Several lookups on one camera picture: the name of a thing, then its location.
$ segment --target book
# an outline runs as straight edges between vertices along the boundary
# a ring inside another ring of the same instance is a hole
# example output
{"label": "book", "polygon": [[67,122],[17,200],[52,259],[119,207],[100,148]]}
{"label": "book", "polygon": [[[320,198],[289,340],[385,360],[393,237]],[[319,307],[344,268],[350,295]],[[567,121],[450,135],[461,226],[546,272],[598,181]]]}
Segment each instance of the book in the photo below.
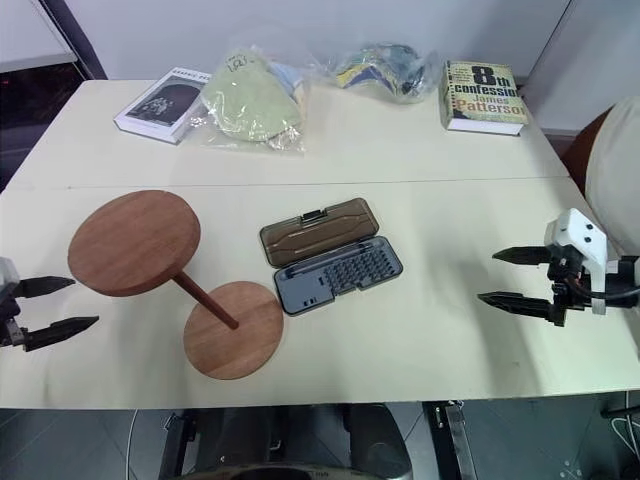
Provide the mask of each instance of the book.
{"label": "book", "polygon": [[529,123],[511,68],[493,63],[446,62],[440,116],[447,130],[506,135]]}
{"label": "book", "polygon": [[113,120],[120,130],[176,144],[187,133],[191,116],[203,108],[196,99],[210,78],[173,68]]}

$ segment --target case lid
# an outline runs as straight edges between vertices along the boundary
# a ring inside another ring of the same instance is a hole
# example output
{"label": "case lid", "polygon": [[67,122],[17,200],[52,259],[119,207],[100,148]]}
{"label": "case lid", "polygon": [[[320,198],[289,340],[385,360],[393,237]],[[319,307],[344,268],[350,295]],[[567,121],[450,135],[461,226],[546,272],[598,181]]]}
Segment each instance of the case lid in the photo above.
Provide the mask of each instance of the case lid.
{"label": "case lid", "polygon": [[378,222],[363,198],[274,223],[260,230],[267,260],[274,267],[372,237]]}

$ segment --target green cloth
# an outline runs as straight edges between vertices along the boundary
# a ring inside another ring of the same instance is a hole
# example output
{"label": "green cloth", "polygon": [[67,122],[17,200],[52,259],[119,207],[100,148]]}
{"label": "green cloth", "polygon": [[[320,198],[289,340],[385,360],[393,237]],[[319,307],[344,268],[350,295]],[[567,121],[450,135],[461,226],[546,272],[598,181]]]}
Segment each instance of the green cloth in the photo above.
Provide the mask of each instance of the green cloth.
{"label": "green cloth", "polygon": [[268,63],[250,50],[230,55],[201,96],[220,130],[240,140],[264,142],[302,122],[300,108]]}

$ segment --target plastic case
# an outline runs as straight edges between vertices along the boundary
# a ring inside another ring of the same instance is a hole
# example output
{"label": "plastic case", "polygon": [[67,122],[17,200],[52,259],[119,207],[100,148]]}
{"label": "plastic case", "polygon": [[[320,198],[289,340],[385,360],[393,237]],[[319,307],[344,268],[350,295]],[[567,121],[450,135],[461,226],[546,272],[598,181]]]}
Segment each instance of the plastic case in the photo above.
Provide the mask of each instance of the plastic case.
{"label": "plastic case", "polygon": [[267,260],[283,267],[274,281],[285,312],[298,315],[402,273],[367,202],[355,198],[264,227]]}

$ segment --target wooden base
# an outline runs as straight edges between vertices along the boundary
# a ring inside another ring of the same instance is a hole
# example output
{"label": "wooden base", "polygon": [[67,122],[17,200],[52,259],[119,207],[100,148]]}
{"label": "wooden base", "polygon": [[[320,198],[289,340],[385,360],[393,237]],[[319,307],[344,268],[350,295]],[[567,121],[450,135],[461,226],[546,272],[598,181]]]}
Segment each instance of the wooden base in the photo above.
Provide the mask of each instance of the wooden base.
{"label": "wooden base", "polygon": [[209,296],[240,326],[232,330],[203,305],[195,306],[184,327],[184,350],[204,375],[220,380],[246,377],[276,351],[284,325],[277,298],[252,282],[222,285]]}

